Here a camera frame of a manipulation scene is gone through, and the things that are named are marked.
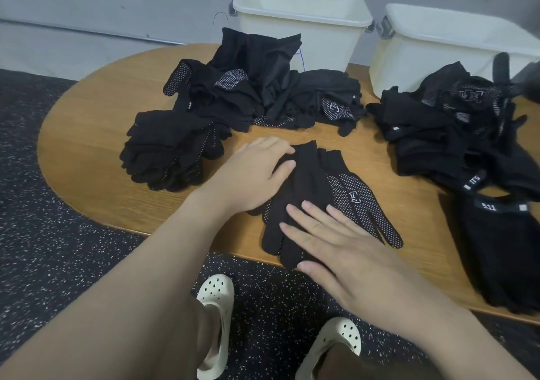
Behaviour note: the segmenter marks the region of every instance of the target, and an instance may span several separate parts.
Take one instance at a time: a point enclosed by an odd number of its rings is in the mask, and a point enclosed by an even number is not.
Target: wooden table
[[[141,234],[152,233],[193,190],[154,192],[136,184],[120,167],[118,158],[126,132],[139,111],[171,109],[176,97],[162,93],[169,74],[181,58],[208,62],[217,45],[190,44],[147,51],[113,62],[68,90],[51,109],[38,140],[38,161],[47,183],[78,212],[101,224]],[[377,101],[367,67],[350,64],[349,74],[361,83],[362,102]],[[529,115],[519,140],[540,159],[538,106],[519,101],[518,113]],[[440,198],[445,194],[419,177],[400,177],[393,171],[393,151],[381,137],[371,117],[340,137],[337,128],[316,124],[306,130],[252,126],[224,142],[225,156],[205,161],[212,175],[240,145],[255,138],[276,135],[291,144],[312,139],[326,149],[339,149],[348,168],[373,190],[382,209],[405,242],[399,255],[436,286],[466,307],[496,315],[540,323],[540,316],[516,316],[487,305],[472,288],[450,232]],[[540,208],[534,205],[536,215]],[[212,249],[243,258],[279,264],[263,252],[261,217],[234,216],[220,231]]]

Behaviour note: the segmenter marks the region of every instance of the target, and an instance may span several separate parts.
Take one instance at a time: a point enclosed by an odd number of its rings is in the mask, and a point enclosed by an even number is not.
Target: fingernail
[[[304,272],[305,274],[308,274],[309,272],[311,272],[311,267],[309,266],[309,263],[307,262],[302,261],[298,265],[296,265],[296,267],[300,269],[302,272]]]

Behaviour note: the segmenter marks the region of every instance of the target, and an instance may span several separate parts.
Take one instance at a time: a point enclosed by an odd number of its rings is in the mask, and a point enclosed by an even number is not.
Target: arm
[[[532,380],[466,309],[407,267],[337,209],[328,214],[304,201],[304,213],[287,212],[306,231],[282,224],[283,232],[324,262],[298,268],[324,287],[345,309],[420,346],[449,380]]]
[[[144,371],[170,334],[215,234],[233,214],[278,191],[295,163],[274,172],[275,165],[292,152],[276,137],[240,147],[148,239],[19,348],[0,377],[77,379],[92,371],[116,379],[133,378],[129,367]]]

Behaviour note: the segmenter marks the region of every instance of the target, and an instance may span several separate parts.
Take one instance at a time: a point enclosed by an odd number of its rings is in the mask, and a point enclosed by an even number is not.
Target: wall
[[[238,28],[231,0],[0,0],[0,18],[152,37],[182,43],[220,42]],[[365,0],[375,19],[389,2],[497,15],[540,35],[540,0]],[[363,35],[352,58],[369,64],[376,35]],[[79,79],[115,59],[156,45],[0,23],[0,68]]]

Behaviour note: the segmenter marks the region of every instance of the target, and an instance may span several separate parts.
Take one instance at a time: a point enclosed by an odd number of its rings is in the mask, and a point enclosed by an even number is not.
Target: hand
[[[418,336],[443,316],[462,311],[405,265],[395,250],[339,210],[328,206],[329,216],[307,201],[302,208],[308,214],[293,205],[287,206],[287,213],[307,233],[285,223],[281,229],[326,265],[302,261],[298,268],[344,309],[415,343],[421,343]]]
[[[242,145],[200,190],[222,202],[230,215],[254,209],[272,198],[291,174],[293,160],[274,168],[284,154],[292,153],[294,148],[284,139],[258,138]]]

